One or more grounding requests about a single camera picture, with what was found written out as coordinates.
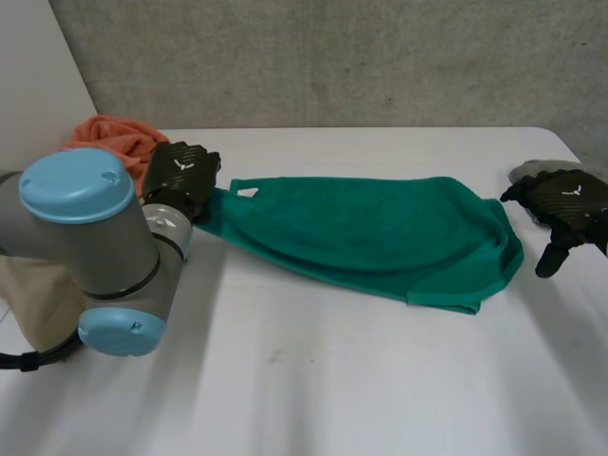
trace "black cable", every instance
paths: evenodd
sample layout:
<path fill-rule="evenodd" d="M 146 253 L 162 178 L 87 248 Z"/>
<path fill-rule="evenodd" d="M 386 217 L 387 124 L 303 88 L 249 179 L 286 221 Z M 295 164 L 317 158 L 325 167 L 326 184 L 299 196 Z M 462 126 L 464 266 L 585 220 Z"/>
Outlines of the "black cable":
<path fill-rule="evenodd" d="M 21 355 L 0 353 L 0 370 L 18 369 L 21 372 L 37 371 L 41 366 L 68 358 L 83 346 L 83 341 L 74 331 L 66 340 L 50 350 L 30 351 Z"/>

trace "table surface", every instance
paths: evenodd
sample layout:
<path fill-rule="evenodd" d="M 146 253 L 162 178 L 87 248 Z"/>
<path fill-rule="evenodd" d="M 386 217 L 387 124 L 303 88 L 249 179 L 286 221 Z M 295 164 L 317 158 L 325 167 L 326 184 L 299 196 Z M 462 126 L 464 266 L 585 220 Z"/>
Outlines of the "table surface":
<path fill-rule="evenodd" d="M 575 160 L 538 128 L 170 130 L 232 178 L 452 176 L 497 198 L 529 159 Z M 198 230 L 156 352 L 91 350 L 0 372 L 1 455 L 604 455 L 608 261 L 505 206 L 526 260 L 476 316 L 281 269 Z M 3 352 L 28 349 L 12 315 Z"/>

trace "orange towel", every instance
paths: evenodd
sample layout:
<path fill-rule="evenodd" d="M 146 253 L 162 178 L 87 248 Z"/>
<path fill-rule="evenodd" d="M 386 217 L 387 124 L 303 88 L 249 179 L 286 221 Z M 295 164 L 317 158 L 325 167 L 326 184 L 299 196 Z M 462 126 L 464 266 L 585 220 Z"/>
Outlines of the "orange towel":
<path fill-rule="evenodd" d="M 72 133 L 64 149 L 97 147 L 116 155 L 135 182 L 137 196 L 142 194 L 143 178 L 157 143 L 169 140 L 145 123 L 112 116 L 93 116 Z"/>

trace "teal cloth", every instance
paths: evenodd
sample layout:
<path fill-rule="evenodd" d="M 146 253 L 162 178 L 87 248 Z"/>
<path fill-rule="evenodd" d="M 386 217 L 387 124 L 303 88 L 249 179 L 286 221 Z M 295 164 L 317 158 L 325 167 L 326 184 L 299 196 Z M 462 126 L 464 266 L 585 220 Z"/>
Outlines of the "teal cloth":
<path fill-rule="evenodd" d="M 452 178 L 233 180 L 210 213 L 202 230 L 306 276 L 465 314 L 523 261 L 501 204 Z"/>

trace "beige cloth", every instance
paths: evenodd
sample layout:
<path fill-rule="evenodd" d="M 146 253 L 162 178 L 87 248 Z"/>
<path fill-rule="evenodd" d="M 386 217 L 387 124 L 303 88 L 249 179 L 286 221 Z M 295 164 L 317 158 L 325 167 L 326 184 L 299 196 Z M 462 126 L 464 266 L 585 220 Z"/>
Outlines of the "beige cloth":
<path fill-rule="evenodd" d="M 88 304 L 63 264 L 9 256 L 0 256 L 0 297 L 38 352 L 66 340 Z"/>

